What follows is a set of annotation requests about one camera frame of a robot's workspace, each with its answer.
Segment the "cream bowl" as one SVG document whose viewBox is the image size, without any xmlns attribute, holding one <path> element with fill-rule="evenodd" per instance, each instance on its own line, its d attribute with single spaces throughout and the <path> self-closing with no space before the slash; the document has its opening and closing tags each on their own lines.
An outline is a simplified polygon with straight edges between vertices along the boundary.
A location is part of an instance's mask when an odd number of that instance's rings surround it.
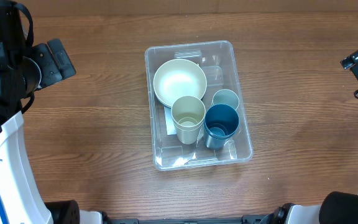
<svg viewBox="0 0 358 224">
<path fill-rule="evenodd" d="M 157 69 L 153 78 L 155 96 L 168 108 L 183 96 L 202 99 L 207 86 L 207 78 L 201 67 L 186 59 L 165 62 Z"/>
</svg>

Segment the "grey small cup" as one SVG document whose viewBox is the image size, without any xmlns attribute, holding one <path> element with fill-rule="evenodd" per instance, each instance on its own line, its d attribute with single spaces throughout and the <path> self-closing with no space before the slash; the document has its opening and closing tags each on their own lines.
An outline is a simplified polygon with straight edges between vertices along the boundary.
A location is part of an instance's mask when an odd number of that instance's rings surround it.
<svg viewBox="0 0 358 224">
<path fill-rule="evenodd" d="M 217 91 L 212 98 L 211 105 L 225 104 L 235 110 L 239 107 L 239 97 L 238 95 L 230 89 L 222 89 Z"/>
</svg>

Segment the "beige tall cup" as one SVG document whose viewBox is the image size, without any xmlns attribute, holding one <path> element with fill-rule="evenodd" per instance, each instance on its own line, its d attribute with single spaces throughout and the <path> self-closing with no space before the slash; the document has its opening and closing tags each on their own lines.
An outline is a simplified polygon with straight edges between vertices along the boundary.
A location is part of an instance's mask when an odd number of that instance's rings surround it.
<svg viewBox="0 0 358 224">
<path fill-rule="evenodd" d="M 177 137 L 183 144 L 193 144 L 200 140 L 203 135 L 201 133 L 201 124 L 195 126 L 194 123 L 185 121 L 182 124 L 174 124 L 174 126 L 177 132 Z"/>
<path fill-rule="evenodd" d="M 177 99 L 171 109 L 174 124 L 187 131 L 198 128 L 205 114 L 204 103 L 195 96 L 183 96 Z"/>
</svg>

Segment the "dark blue tall cup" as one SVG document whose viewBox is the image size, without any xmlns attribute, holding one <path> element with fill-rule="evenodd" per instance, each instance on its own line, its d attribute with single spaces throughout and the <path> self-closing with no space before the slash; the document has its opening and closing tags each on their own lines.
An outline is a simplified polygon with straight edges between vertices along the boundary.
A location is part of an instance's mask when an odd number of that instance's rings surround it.
<svg viewBox="0 0 358 224">
<path fill-rule="evenodd" d="M 239 115 L 229 105 L 214 105 L 206 112 L 204 128 L 214 138 L 227 139 L 239 128 Z"/>
<path fill-rule="evenodd" d="M 204 145 L 213 150 L 223 148 L 225 143 L 234 135 L 224 126 L 204 127 Z"/>
</svg>

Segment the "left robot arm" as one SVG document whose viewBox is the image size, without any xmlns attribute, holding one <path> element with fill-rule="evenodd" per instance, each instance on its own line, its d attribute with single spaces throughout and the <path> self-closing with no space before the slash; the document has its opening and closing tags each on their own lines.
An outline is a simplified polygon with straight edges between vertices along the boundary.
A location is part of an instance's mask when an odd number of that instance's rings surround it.
<svg viewBox="0 0 358 224">
<path fill-rule="evenodd" d="M 24 113 L 35 92 L 76 71 L 59 39 L 34 44 L 22 18 L 29 10 L 0 1 L 0 223 L 107 223 L 102 212 L 81 210 L 74 200 L 44 202 L 24 141 Z"/>
</svg>

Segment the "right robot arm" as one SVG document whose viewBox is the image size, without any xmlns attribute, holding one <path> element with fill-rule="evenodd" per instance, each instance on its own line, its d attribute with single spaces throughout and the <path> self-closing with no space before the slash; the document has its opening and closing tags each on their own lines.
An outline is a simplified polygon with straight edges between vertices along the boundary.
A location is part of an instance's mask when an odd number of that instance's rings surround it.
<svg viewBox="0 0 358 224">
<path fill-rule="evenodd" d="M 343 68 L 350 69 L 358 81 L 358 50 L 341 61 Z M 358 99 L 358 89 L 354 92 Z M 358 223 L 358 193 L 347 194 L 331 192 L 321 205 L 301 206 L 286 203 L 270 215 L 261 219 L 261 223 L 315 223 L 342 224 Z"/>
</svg>

